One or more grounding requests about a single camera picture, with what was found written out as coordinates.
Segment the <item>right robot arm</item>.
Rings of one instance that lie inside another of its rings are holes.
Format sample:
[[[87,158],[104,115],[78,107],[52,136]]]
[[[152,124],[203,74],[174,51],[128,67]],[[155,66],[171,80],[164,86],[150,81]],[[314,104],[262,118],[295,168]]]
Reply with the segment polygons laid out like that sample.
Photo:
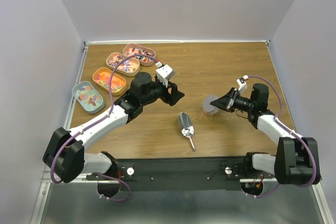
[[[246,112],[252,126],[277,144],[275,155],[247,153],[241,165],[242,173],[252,178],[260,171],[266,172],[274,175],[282,185],[303,187],[318,184],[321,174],[317,141],[285,126],[268,109],[268,98],[268,86],[255,83],[249,98],[242,97],[238,89],[231,88],[226,95],[210,102],[212,106],[226,112]]]

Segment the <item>metal scoop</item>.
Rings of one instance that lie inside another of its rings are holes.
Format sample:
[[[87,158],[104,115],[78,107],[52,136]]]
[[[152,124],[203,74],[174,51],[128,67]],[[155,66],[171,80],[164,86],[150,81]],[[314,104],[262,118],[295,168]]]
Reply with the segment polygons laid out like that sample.
[[[181,128],[182,135],[189,139],[192,150],[196,151],[195,145],[192,141],[192,135],[194,134],[194,127],[190,116],[185,112],[181,112],[178,115],[178,122]]]

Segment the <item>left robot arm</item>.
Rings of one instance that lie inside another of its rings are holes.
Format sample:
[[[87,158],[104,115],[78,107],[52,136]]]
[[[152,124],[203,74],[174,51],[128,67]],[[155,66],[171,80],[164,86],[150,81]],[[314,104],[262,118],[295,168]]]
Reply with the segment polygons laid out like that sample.
[[[170,82],[173,70],[162,67],[152,77],[139,72],[131,81],[129,90],[114,101],[105,112],[94,119],[65,130],[56,129],[43,155],[43,162],[50,168],[53,183],[69,183],[80,174],[100,174],[104,179],[116,175],[115,159],[107,152],[88,154],[86,150],[109,132],[124,126],[139,116],[145,105],[161,99],[170,106],[175,105],[184,93]]]

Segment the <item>grey candy tray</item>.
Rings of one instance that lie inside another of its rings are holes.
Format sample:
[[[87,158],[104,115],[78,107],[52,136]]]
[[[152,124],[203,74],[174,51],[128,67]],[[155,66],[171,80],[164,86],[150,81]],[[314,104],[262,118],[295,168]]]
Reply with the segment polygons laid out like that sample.
[[[88,81],[82,81],[72,88],[72,95],[89,114],[96,114],[105,106],[102,95]]]

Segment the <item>orange candy tray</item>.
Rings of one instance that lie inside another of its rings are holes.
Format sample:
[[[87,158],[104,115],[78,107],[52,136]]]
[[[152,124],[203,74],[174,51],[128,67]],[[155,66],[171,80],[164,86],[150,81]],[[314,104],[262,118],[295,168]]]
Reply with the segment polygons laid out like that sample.
[[[111,89],[111,93],[113,96],[122,95],[127,88],[127,82],[124,77],[115,73],[110,80],[110,76],[112,71],[109,68],[102,67],[94,72],[92,75],[92,80],[101,88],[109,91]]]

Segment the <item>clear plastic cup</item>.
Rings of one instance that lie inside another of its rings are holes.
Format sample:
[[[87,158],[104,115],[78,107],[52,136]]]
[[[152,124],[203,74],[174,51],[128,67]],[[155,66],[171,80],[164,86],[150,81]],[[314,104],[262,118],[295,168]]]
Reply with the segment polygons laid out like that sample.
[[[203,113],[206,116],[215,116],[219,111],[219,108],[215,107],[215,106],[204,106],[203,107]]]

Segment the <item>white round lid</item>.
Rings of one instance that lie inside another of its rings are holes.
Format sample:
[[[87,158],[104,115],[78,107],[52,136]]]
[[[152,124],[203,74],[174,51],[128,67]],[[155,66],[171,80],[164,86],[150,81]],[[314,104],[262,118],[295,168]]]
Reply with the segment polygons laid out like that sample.
[[[215,101],[215,100],[217,100],[217,99],[218,99],[218,97],[217,97],[216,95],[213,95],[213,94],[208,95],[208,96],[204,99],[204,101],[203,101],[203,107],[204,107],[204,106],[210,106],[210,105],[211,105],[211,102],[212,102],[212,101]]]

